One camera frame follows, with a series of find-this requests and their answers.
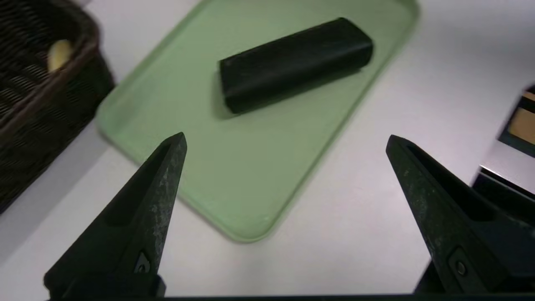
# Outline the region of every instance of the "yellow object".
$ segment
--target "yellow object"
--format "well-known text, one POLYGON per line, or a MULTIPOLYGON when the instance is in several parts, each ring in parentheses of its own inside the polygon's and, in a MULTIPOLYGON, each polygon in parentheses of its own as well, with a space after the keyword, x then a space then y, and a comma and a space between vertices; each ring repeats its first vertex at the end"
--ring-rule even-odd
POLYGON ((531 144, 535 144, 535 114, 519 108, 511 122, 509 132, 531 144))
POLYGON ((54 72, 61 68, 72 54, 71 43, 67 40, 56 41, 48 51, 48 72, 54 72))

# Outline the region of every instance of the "white table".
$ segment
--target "white table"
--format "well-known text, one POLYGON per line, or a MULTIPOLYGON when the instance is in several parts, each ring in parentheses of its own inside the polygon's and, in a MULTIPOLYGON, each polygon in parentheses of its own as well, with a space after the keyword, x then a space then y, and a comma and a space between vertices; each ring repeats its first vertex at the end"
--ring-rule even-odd
MULTIPOLYGON (((196 2, 90 2, 116 79, 196 2)), ((175 205, 159 270, 167 296, 411 292, 429 254, 385 155, 389 135, 414 141, 468 183, 535 81, 534 1, 421 6, 414 38, 271 237, 237 244, 175 205)), ((43 274, 136 169, 91 123, 0 216, 0 299, 47 299, 43 274)))

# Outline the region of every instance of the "light green tray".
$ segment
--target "light green tray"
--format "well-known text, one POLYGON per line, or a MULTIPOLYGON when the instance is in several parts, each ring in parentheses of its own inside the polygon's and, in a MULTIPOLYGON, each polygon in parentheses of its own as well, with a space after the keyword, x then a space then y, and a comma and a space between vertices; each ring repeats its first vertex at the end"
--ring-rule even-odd
POLYGON ((232 239, 259 240, 280 221, 417 16, 413 0, 205 0, 106 98, 98 125, 137 163, 184 132, 181 199, 232 239), (220 59, 338 17, 374 41, 372 62, 361 72, 238 117, 224 110, 220 59))

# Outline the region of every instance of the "dark brown basket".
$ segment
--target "dark brown basket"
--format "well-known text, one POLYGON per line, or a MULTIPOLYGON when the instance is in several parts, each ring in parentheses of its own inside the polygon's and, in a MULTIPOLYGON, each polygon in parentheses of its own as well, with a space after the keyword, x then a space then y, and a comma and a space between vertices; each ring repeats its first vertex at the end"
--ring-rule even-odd
POLYGON ((0 0, 0 213, 93 118, 113 89, 98 28, 68 0, 0 0), (69 40, 71 59, 47 55, 69 40))

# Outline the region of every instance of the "screw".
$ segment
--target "screw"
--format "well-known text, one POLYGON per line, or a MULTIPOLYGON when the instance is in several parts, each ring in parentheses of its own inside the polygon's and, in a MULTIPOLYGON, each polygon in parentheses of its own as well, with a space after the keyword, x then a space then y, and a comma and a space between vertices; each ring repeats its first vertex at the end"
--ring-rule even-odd
POLYGON ((467 268, 464 263, 458 261, 455 263, 455 266, 457 267, 457 273, 459 273, 459 275, 464 276, 467 274, 467 268))

